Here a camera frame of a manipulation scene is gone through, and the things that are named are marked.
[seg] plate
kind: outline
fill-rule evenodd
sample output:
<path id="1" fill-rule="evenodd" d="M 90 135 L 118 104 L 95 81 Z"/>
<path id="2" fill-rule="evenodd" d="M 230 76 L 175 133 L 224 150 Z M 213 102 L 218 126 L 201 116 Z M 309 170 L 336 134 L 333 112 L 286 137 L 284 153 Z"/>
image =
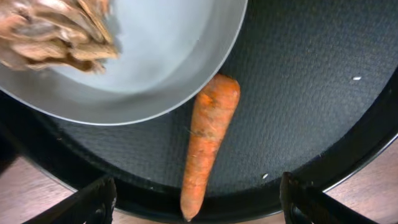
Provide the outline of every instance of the plate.
<path id="1" fill-rule="evenodd" d="M 246 0 L 111 1 L 108 27 L 121 52 L 104 75 L 72 68 L 12 72 L 0 88 L 46 114 L 84 124 L 131 124 L 193 97 L 218 71 L 241 27 Z"/>

